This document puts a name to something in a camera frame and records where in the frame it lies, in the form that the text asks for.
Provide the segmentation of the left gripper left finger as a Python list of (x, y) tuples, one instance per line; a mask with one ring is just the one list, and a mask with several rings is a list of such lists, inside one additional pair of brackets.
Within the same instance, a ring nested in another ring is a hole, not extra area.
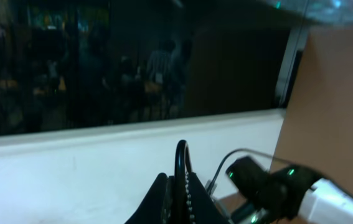
[(168, 224), (173, 204), (173, 176), (160, 173), (125, 224)]

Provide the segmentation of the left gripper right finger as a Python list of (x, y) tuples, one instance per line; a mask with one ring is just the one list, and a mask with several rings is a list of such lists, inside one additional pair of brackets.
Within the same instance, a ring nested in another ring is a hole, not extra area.
[(190, 223), (229, 224), (217, 210), (195, 173), (186, 175), (186, 206)]

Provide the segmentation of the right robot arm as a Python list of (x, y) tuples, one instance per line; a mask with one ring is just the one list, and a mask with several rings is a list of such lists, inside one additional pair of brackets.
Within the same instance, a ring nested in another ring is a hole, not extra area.
[(301, 218), (307, 223), (353, 223), (353, 196), (322, 173), (290, 165), (269, 173), (250, 156), (225, 171), (246, 202), (234, 223), (261, 224)]

